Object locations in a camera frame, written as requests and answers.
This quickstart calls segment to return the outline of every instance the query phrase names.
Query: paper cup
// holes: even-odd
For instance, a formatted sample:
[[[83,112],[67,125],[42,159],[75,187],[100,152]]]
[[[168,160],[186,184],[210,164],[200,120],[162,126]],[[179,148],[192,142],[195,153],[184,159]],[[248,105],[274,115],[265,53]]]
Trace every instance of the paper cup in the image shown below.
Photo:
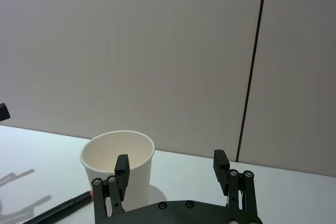
[[[130,178],[122,206],[125,211],[149,204],[149,181],[151,175],[154,143],[146,135],[135,131],[104,133],[88,142],[80,153],[89,183],[95,178],[106,179],[114,175],[119,155],[128,154]],[[111,212],[110,200],[106,201]]]

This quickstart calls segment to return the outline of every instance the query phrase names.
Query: cup rim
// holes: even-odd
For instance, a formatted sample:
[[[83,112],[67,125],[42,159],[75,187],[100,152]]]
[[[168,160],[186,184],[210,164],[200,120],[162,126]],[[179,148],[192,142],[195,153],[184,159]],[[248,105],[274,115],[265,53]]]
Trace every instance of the cup rim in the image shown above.
[[[154,142],[153,142],[153,140],[152,140],[149,136],[147,136],[147,135],[145,135],[145,134],[143,134],[143,133],[141,133],[141,132],[137,132],[137,131],[126,131],[126,130],[121,130],[121,131],[110,131],[110,132],[106,132],[106,133],[100,134],[100,135],[98,135],[98,136],[95,136],[94,138],[92,138],[90,141],[88,141],[88,142],[84,145],[84,147],[83,147],[82,150],[80,151],[80,161],[81,161],[82,165],[83,165],[85,168],[88,168],[88,169],[93,170],[93,171],[98,172],[98,173],[105,173],[105,174],[111,174],[111,173],[113,173],[113,174],[114,174],[114,171],[111,172],[111,171],[107,171],[107,170],[99,170],[99,169],[96,169],[96,168],[94,168],[94,167],[88,165],[88,164],[83,160],[83,152],[84,152],[84,149],[91,143],[91,141],[94,141],[94,140],[96,140],[97,138],[102,137],[102,136],[105,136],[105,135],[108,135],[108,134],[119,133],[119,132],[128,132],[128,133],[136,133],[136,134],[140,134],[140,135],[146,137],[146,138],[150,141],[150,143],[151,143],[151,145],[152,145],[152,152],[151,152],[151,155],[150,155],[148,158],[146,158],[143,162],[141,162],[140,164],[138,164],[137,166],[135,166],[135,167],[133,167],[133,168],[130,168],[130,170],[134,170],[134,169],[137,169],[137,168],[140,167],[140,166],[143,166],[148,160],[150,160],[150,159],[153,157],[153,155],[154,155],[154,151],[155,151],[155,146],[154,146]]]

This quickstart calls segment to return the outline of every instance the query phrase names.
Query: white wall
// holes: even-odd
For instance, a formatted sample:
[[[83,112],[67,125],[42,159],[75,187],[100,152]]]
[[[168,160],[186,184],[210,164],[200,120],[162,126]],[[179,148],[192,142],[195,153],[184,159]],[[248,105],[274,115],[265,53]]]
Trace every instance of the white wall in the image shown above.
[[[234,158],[260,0],[0,0],[5,123]]]
[[[335,17],[336,0],[265,0],[239,161],[336,176]]]

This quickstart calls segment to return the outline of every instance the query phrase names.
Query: black object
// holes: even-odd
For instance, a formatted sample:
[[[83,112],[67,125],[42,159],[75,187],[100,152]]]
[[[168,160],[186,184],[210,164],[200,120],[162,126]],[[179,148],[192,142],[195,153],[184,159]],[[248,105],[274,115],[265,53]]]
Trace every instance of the black object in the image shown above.
[[[36,216],[35,218],[25,222],[24,224],[52,224],[59,221],[80,208],[86,206],[92,202],[91,193],[87,191],[71,200],[63,202],[62,204],[51,208],[50,210],[44,212],[43,214]]]
[[[94,194],[94,218],[96,224],[263,224],[257,216],[254,189],[254,174],[231,169],[223,150],[215,150],[214,170],[223,194],[227,196],[226,206],[180,200],[152,204],[125,212],[122,208],[130,167],[128,155],[118,157],[115,176],[106,180],[92,181]],[[242,193],[242,209],[239,208],[238,193]],[[111,198],[112,216],[107,216],[105,199]]]
[[[0,122],[9,118],[11,117],[6,107],[6,104],[0,103]]]

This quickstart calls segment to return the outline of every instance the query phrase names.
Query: white table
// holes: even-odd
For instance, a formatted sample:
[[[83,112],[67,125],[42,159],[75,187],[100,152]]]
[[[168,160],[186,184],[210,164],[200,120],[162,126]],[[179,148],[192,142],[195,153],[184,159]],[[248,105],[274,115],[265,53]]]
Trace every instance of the white table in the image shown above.
[[[9,173],[35,170],[0,188],[0,224],[22,223],[5,220],[6,215],[40,199],[47,201],[34,208],[35,216],[88,191],[89,182],[79,160],[87,142],[0,126],[0,179]],[[258,215],[264,224],[336,223],[336,178],[233,162],[231,168],[255,173]],[[183,186],[172,186],[174,180]],[[226,204],[210,158],[155,151],[150,192],[152,202],[193,199]],[[93,204],[60,223],[94,223]]]

